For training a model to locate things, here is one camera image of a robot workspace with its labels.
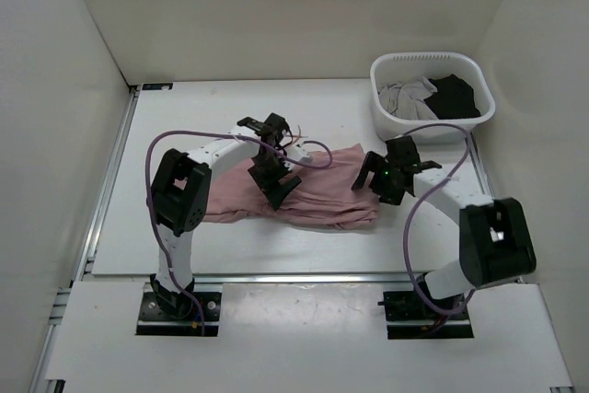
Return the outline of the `pink trousers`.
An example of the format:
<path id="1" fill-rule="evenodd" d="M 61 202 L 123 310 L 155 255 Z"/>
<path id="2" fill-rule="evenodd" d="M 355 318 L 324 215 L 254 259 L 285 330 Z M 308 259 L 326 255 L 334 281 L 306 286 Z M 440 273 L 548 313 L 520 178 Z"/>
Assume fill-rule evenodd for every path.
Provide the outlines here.
<path id="1" fill-rule="evenodd" d="M 352 189 L 365 152 L 360 144 L 332 152 L 329 168 L 297 167 L 301 183 L 273 210 L 249 175 L 251 159 L 240 162 L 216 179 L 209 192 L 206 216 L 209 223 L 228 224 L 248 217 L 275 218 L 304 227 L 342 230 L 364 228 L 379 216 L 378 197 L 367 188 Z"/>

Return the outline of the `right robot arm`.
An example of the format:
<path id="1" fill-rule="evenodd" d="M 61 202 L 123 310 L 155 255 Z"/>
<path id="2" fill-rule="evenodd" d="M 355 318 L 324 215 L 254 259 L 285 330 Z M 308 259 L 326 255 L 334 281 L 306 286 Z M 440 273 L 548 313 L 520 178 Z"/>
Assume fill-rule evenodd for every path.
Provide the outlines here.
<path id="1" fill-rule="evenodd" d="M 522 204 L 514 198 L 493 199 L 465 191 L 452 181 L 454 173 L 423 161 L 409 136 L 387 141 L 381 156 L 370 151 L 352 185 L 363 186 L 381 203 L 398 206 L 405 195 L 416 205 L 429 203 L 458 227 L 456 260 L 416 276 L 409 252 L 410 225 L 402 234 L 405 268 L 413 290 L 413 307 L 422 318 L 461 312 L 475 291 L 533 273 L 537 257 Z"/>

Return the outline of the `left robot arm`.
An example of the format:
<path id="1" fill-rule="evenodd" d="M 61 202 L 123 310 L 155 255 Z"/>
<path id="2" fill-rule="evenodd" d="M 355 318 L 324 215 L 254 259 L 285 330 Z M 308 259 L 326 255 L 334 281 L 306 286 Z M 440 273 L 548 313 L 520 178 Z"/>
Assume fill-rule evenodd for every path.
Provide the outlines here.
<path id="1" fill-rule="evenodd" d="M 203 221 L 211 185 L 229 169 L 246 159 L 253 161 L 248 174 L 277 210 L 301 183 L 297 176 L 285 177 L 294 168 L 282 147 L 290 127 L 285 118 L 272 113 L 265 121 L 246 117 L 229 133 L 201 133 L 209 144 L 181 152 L 170 148 L 162 156 L 156 174 L 146 171 L 149 184 L 146 204 L 159 246 L 159 267 L 150 276 L 158 306 L 173 319 L 194 315 L 203 319 L 202 307 L 192 294 L 191 271 L 193 230 Z"/>

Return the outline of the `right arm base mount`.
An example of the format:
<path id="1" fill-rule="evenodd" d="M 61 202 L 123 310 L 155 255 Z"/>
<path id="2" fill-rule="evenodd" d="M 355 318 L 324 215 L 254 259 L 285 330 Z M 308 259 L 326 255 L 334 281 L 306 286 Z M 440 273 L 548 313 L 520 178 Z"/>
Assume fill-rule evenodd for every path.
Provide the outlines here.
<path id="1" fill-rule="evenodd" d="M 384 308 L 389 340 L 473 339 L 468 311 L 442 316 L 412 291 L 388 291 L 378 305 Z"/>

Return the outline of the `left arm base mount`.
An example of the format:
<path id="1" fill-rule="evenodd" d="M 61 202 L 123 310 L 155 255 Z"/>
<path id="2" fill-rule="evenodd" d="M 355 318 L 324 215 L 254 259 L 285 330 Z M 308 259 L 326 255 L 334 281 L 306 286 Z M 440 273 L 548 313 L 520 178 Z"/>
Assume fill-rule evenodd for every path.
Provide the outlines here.
<path id="1" fill-rule="evenodd" d="M 138 336 L 217 337 L 222 309 L 222 291 L 192 282 L 183 293 L 169 296 L 146 283 L 138 310 Z"/>

